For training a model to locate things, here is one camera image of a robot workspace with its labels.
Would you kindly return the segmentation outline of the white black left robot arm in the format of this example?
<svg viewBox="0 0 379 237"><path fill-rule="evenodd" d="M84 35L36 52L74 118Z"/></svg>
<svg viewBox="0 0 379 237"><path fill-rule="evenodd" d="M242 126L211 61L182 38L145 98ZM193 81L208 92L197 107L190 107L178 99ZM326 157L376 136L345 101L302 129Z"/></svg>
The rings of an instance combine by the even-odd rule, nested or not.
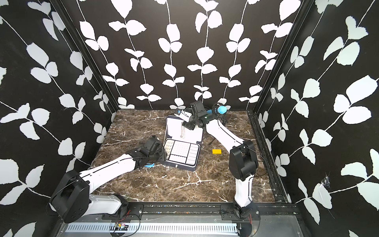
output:
<svg viewBox="0 0 379 237"><path fill-rule="evenodd" d="M102 196L93 192L121 175L166 159L164 143L152 136L143 146L101 166L81 172L66 172L47 207L51 207L65 223L72 223L83 216L94 214L124 216L127 213L128 202L121 195Z"/></svg>

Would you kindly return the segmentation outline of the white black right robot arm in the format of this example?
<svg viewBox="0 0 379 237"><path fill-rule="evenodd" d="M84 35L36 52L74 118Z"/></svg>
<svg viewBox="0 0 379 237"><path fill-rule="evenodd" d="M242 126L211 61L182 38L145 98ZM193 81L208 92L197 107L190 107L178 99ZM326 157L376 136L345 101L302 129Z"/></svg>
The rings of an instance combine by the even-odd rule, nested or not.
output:
<svg viewBox="0 0 379 237"><path fill-rule="evenodd" d="M196 127L218 140L229 152L229 170L235 178L235 215L247 216L253 210L252 184L259 167L255 146L251 140L243 140L229 131L225 123L227 107L216 103L206 109L201 101L190 104L192 115L183 127L194 130Z"/></svg>

